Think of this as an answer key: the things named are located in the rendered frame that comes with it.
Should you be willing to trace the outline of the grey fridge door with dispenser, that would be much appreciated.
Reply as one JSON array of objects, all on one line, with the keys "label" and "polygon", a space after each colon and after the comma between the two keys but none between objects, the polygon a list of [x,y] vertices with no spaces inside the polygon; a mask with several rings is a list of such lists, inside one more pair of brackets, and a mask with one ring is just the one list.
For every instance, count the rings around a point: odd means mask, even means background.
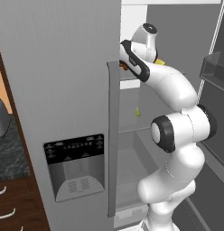
[{"label": "grey fridge door with dispenser", "polygon": [[58,203],[43,144],[108,133],[121,0],[0,0],[0,51],[51,231],[114,231],[107,192]]}]

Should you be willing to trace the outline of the grey appliance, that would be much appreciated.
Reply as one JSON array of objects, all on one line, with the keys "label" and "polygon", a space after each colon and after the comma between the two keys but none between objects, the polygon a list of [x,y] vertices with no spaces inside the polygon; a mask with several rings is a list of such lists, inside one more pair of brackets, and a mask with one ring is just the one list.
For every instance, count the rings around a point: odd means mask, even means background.
[{"label": "grey appliance", "polygon": [[9,125],[10,116],[4,102],[0,98],[0,137],[2,137],[7,132]]}]

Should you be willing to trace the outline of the grey fridge door bin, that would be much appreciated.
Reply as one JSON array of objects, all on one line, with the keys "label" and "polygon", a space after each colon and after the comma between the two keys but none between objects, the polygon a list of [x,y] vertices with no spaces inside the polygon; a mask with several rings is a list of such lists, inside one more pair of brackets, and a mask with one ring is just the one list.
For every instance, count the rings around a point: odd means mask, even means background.
[{"label": "grey fridge door bin", "polygon": [[219,63],[220,54],[218,51],[204,58],[200,78],[224,92],[224,65]]}]

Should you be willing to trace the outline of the open grey fridge door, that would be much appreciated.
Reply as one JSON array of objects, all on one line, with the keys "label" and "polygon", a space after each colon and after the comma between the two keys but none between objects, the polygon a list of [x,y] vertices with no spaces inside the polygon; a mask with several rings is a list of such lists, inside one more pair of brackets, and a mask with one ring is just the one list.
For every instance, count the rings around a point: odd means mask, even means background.
[{"label": "open grey fridge door", "polygon": [[[218,51],[219,63],[224,65],[224,0],[210,54]],[[199,143],[206,162],[196,179],[195,193],[177,210],[176,220],[182,231],[224,231],[224,92],[202,79],[199,102],[215,116],[218,130]]]}]

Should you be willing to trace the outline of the grey fridge crisper drawer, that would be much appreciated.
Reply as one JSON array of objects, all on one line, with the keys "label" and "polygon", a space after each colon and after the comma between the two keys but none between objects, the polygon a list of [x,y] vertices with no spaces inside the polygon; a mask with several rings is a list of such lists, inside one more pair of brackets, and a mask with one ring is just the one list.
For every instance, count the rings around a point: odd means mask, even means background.
[{"label": "grey fridge crisper drawer", "polygon": [[138,182],[158,169],[137,132],[118,136],[116,210],[142,205]]}]

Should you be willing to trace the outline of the grey fridge body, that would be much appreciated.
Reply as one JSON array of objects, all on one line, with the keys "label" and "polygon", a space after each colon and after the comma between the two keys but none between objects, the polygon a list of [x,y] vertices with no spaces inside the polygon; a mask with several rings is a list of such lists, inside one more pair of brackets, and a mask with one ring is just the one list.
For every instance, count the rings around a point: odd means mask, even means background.
[{"label": "grey fridge body", "polygon": [[[163,19],[167,21],[166,23],[163,23],[158,17],[156,17],[154,21],[150,23],[157,29],[155,47],[158,52],[158,59],[163,60],[166,66],[177,69],[181,73],[182,64],[178,55],[181,54],[186,60],[189,61],[196,58],[197,50],[194,45],[200,41],[201,37],[201,32],[195,30],[194,24],[186,24],[183,17],[183,12],[165,12],[163,13]],[[173,112],[172,109],[168,107],[152,89],[150,89],[141,80],[140,82],[141,89],[145,92],[145,95],[141,98],[141,111],[145,116],[151,115],[156,118],[158,116],[169,115]],[[197,93],[197,103],[200,105],[198,91],[195,91]],[[164,152],[164,150],[158,147],[155,143],[154,145],[156,149]],[[167,160],[163,162],[161,167],[166,164]]]}]

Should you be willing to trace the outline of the dark wood drawer front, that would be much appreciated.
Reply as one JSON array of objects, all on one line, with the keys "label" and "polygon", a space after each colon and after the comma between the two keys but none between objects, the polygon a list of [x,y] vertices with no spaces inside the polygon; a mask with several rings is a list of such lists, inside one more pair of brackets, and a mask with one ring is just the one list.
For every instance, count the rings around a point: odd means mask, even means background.
[{"label": "dark wood drawer front", "polygon": [[34,199],[18,199],[12,203],[0,205],[0,216],[11,213],[9,218],[0,220],[0,231],[44,231],[44,224],[40,218],[40,210]]},{"label": "dark wood drawer front", "polygon": [[0,180],[0,190],[7,187],[5,194],[0,195],[0,205],[22,199],[33,193],[33,188],[26,178],[15,180]]}]

